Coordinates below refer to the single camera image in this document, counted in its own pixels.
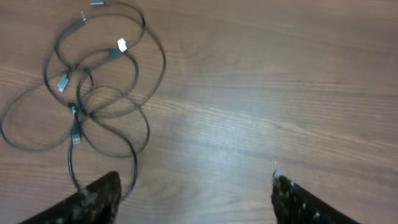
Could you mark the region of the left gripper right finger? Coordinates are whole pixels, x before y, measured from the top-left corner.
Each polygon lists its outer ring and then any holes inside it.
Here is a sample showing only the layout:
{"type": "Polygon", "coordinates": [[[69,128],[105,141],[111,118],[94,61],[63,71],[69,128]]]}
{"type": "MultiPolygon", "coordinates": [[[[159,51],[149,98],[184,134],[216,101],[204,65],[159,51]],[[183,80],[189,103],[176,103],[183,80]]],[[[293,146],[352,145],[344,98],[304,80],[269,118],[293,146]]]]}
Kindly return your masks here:
{"type": "Polygon", "coordinates": [[[272,205],[278,224],[358,224],[277,169],[272,175],[272,205]]]}

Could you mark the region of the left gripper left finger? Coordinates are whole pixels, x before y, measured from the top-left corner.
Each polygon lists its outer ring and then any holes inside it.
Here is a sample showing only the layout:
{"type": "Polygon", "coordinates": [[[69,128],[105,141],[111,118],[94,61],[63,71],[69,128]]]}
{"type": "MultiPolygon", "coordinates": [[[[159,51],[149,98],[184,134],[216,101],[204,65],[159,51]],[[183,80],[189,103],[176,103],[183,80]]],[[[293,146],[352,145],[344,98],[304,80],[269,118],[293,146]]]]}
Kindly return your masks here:
{"type": "Polygon", "coordinates": [[[111,171],[22,224],[113,224],[120,201],[119,173],[111,171]]]}

